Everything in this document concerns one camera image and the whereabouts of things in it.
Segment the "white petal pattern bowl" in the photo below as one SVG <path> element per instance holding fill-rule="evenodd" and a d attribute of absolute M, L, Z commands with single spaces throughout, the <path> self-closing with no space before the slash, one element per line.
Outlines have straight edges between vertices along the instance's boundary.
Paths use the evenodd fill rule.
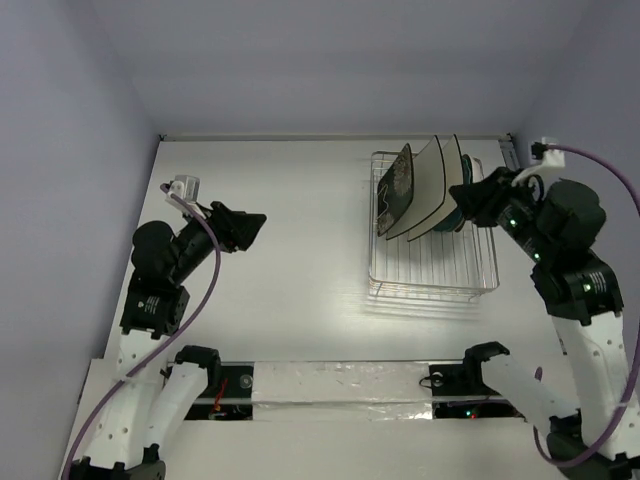
<path fill-rule="evenodd" d="M 478 182 L 484 178 L 482 165 L 479 159 L 471 157 L 468 154 L 463 154 L 461 157 L 461 163 L 463 168 L 464 185 Z M 464 228 L 466 220 L 459 207 L 456 208 L 454 213 L 456 214 L 456 222 L 453 227 L 453 231 L 458 233 Z"/>

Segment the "white square plate black rim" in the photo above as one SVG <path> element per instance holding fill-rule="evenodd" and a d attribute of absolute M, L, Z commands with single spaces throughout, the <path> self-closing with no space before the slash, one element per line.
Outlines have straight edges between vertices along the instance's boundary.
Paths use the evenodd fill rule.
<path fill-rule="evenodd" d="M 434 136 L 413 158 L 412 202 L 386 233 L 391 240 L 429 218 L 444 202 L 445 167 L 440 140 Z"/>

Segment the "black floral square plate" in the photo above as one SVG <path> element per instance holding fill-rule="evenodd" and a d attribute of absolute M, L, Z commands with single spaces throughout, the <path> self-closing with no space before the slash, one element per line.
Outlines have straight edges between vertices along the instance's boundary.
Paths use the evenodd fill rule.
<path fill-rule="evenodd" d="M 404 215 L 413 201 L 414 165 L 406 143 L 377 185 L 377 236 L 385 235 Z"/>

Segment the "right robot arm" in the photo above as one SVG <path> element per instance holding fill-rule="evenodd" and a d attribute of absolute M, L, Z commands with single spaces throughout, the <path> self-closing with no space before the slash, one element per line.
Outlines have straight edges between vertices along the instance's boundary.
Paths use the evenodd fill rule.
<path fill-rule="evenodd" d="M 531 280 L 567 355 L 577 400 L 547 389 L 540 372 L 521 369 L 497 341 L 466 350 L 462 384 L 507 400 L 532 426 L 541 457 L 565 478 L 637 478 L 639 361 L 625 352 L 616 275 L 592 250 L 606 221 L 598 195 L 561 179 L 535 197 L 507 168 L 449 192 L 467 220 L 501 227 L 533 261 Z"/>

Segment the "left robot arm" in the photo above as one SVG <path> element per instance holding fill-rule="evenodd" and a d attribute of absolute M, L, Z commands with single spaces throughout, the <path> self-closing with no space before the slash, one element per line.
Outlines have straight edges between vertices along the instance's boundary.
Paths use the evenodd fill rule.
<path fill-rule="evenodd" d="M 247 250 L 267 217 L 221 202 L 178 204 L 182 230 L 151 221 L 133 235 L 115 380 L 73 441 L 64 479 L 165 478 L 169 444 L 194 401 L 221 388 L 217 350 L 187 345 L 168 358 L 194 321 L 184 315 L 184 282 L 208 255 Z"/>

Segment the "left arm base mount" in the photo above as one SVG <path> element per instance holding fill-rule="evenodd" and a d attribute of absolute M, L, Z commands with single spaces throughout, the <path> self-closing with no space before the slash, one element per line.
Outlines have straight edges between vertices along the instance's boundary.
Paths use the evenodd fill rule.
<path fill-rule="evenodd" d="M 253 363 L 223 363 L 217 383 L 189 407 L 185 421 L 242 421 L 253 417 Z"/>

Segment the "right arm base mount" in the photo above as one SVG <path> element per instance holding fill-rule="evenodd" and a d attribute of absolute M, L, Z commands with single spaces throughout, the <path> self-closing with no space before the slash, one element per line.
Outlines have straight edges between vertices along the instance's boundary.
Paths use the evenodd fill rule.
<path fill-rule="evenodd" d="M 419 386 L 431 393 L 434 419 L 523 419 L 495 391 L 469 380 L 461 363 L 430 365 Z"/>

